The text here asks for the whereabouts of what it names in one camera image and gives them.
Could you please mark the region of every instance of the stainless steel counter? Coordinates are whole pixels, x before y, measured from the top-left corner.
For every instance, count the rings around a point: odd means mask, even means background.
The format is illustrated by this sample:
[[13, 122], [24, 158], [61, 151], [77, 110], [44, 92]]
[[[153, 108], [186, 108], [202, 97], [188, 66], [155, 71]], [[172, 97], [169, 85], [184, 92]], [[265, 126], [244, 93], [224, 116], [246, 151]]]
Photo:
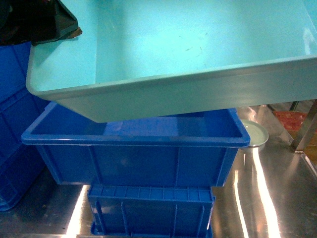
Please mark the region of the stainless steel counter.
[[[213, 237], [317, 238], [314, 166], [292, 151], [292, 138], [267, 107], [238, 114], [263, 125], [269, 140], [239, 150], [225, 187], [213, 188]], [[88, 188], [56, 185], [44, 170], [14, 209], [0, 213], [0, 237], [91, 237]]]

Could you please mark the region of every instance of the light blue plastic tray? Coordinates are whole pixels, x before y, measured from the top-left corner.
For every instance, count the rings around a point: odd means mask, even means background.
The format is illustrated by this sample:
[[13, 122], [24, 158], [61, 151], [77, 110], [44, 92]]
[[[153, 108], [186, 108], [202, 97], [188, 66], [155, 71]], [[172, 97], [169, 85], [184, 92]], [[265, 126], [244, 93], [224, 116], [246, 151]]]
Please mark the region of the light blue plastic tray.
[[28, 90], [94, 121], [317, 98], [317, 1], [63, 0], [76, 39], [31, 49]]

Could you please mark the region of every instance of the metal table leg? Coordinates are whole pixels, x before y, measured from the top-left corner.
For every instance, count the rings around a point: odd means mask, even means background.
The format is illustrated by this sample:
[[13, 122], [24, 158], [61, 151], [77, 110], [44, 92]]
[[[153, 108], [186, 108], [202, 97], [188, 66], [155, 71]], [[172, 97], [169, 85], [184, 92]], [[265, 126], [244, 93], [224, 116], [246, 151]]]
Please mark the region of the metal table leg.
[[295, 111], [296, 108], [297, 108], [297, 105], [298, 105], [299, 101], [294, 101], [290, 107], [290, 111]]
[[295, 151], [303, 151], [309, 144], [317, 129], [317, 99], [314, 101], [311, 109], [309, 110], [302, 127], [298, 131], [296, 138], [291, 144]]

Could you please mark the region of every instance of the blue crate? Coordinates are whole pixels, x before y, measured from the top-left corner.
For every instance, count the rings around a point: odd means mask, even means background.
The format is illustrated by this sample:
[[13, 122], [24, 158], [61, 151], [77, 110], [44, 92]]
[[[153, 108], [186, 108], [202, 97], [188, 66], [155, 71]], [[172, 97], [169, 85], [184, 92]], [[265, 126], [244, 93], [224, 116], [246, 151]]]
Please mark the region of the blue crate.
[[[90, 232], [93, 235], [97, 235], [97, 236], [104, 236], [103, 232], [99, 232], [97, 230], [97, 225], [96, 222], [93, 222], [91, 227], [90, 227]], [[116, 236], [119, 237], [153, 237], [153, 238], [170, 238], [170, 236], [164, 236], [164, 235], [151, 235], [151, 234], [131, 234], [131, 235], [127, 235], [127, 234], [115, 234]], [[213, 234], [212, 234], [212, 228], [211, 225], [209, 226], [209, 229], [207, 230], [207, 234], [205, 236], [205, 238], [212, 238]]]
[[26, 69], [22, 68], [25, 64], [16, 56], [22, 55], [21, 50], [25, 49], [23, 46], [17, 49], [12, 46], [0, 48], [0, 100], [10, 97], [25, 86]]
[[0, 99], [0, 165], [19, 148], [21, 134], [47, 103], [31, 95], [25, 87], [3, 101]]
[[25, 145], [0, 165], [0, 211], [16, 205], [44, 166], [35, 146]]
[[234, 109], [95, 123], [51, 103], [22, 141], [59, 184], [223, 186], [250, 138]]
[[24, 77], [26, 78], [28, 64], [29, 64], [29, 57], [30, 57], [31, 42], [26, 42], [26, 43], [11, 46], [11, 47], [20, 65], [22, 73]]
[[93, 233], [114, 236], [206, 237], [211, 188], [92, 185]]

